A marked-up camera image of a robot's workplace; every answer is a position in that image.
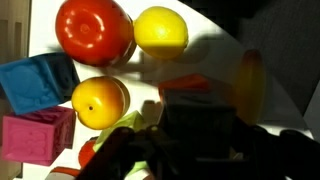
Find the wooden tray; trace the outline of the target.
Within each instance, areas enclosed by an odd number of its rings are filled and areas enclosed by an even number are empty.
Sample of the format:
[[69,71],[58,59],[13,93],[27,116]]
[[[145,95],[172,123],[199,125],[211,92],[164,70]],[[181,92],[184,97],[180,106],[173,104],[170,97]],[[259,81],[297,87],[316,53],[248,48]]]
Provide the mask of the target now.
[[28,56],[32,0],[0,0],[0,121],[14,111],[14,92],[20,92],[22,73],[17,61]]

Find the yellow orange toy peach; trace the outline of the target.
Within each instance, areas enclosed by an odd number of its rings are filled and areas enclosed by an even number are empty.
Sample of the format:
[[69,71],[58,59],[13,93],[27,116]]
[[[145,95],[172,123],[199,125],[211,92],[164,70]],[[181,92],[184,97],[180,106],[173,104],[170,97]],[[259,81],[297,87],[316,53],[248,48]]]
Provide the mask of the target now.
[[76,86],[71,104],[84,126],[103,130],[127,113],[130,94],[127,87],[114,77],[92,77]]

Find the orange translucent block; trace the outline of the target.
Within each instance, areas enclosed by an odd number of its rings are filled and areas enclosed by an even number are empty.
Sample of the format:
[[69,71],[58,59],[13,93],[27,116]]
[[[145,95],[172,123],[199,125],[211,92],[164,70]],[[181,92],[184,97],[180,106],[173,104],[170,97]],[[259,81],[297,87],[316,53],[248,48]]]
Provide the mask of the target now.
[[209,81],[200,74],[189,74],[175,79],[166,80],[158,84],[158,93],[163,97],[164,89],[200,89],[208,90]]

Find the blue toy block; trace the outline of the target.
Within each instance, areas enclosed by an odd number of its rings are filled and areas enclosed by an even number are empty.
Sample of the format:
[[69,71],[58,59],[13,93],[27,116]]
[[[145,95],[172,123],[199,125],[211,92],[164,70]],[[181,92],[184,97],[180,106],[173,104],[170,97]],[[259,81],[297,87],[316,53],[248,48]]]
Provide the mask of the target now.
[[20,92],[13,93],[18,115],[63,104],[80,83],[73,60],[64,52],[46,53],[17,61],[22,73]]

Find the light green toy block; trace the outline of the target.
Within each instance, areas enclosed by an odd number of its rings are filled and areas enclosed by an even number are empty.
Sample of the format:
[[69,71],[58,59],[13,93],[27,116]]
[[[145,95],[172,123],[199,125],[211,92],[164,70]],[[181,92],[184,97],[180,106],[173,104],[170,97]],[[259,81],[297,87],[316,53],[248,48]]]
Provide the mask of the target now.
[[135,133],[142,129],[143,125],[143,117],[138,111],[133,111],[120,118],[114,125],[100,133],[93,145],[94,158],[100,158],[106,162],[111,162],[113,159],[118,160],[122,149]]

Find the red toy apple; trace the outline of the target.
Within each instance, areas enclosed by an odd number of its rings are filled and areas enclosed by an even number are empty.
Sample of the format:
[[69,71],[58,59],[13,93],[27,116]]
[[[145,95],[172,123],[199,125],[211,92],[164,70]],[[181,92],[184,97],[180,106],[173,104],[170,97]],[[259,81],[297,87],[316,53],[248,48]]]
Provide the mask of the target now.
[[133,43],[133,24],[114,0],[65,0],[55,20],[62,49],[90,66],[109,66],[127,54]]

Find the gray toy block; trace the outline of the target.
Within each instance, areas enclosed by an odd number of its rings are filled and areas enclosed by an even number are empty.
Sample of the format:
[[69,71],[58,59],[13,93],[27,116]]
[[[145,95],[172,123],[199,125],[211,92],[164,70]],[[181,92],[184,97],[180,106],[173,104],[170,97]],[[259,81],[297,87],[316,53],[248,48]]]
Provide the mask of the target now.
[[226,159],[235,108],[213,91],[165,89],[167,133],[197,158]]

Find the yellow toy lemon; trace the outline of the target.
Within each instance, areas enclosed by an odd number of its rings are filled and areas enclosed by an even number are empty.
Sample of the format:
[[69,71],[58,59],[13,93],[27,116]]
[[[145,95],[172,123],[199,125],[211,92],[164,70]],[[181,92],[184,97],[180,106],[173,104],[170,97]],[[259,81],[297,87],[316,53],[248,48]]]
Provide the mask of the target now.
[[148,55],[161,60],[174,59],[188,45],[188,27],[177,12],[162,6],[152,6],[134,21],[134,38]]

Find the small red toy piece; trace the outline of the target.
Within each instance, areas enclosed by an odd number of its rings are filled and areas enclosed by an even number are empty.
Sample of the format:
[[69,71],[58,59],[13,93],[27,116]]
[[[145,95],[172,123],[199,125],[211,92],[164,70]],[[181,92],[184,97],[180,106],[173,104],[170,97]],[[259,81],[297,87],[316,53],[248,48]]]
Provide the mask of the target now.
[[81,147],[78,153],[78,162],[81,168],[85,167],[87,163],[91,160],[91,158],[95,155],[93,146],[95,145],[96,140],[96,137],[92,137],[91,139],[86,141]]

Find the yellow toy banana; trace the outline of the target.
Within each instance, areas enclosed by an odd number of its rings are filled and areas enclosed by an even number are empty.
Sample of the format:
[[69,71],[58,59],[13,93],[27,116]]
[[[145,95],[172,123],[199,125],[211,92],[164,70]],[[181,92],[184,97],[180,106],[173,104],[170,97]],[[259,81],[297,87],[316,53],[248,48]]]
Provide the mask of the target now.
[[237,116],[248,125],[257,123],[265,98],[266,71],[258,50],[247,50],[242,56],[234,84]]

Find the pink toy block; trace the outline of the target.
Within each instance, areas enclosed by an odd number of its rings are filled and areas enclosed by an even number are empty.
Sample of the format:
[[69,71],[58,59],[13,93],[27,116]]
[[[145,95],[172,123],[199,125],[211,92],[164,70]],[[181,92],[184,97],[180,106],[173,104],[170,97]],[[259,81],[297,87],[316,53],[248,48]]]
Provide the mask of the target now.
[[75,111],[55,106],[32,113],[3,116],[2,158],[50,166],[73,146]]

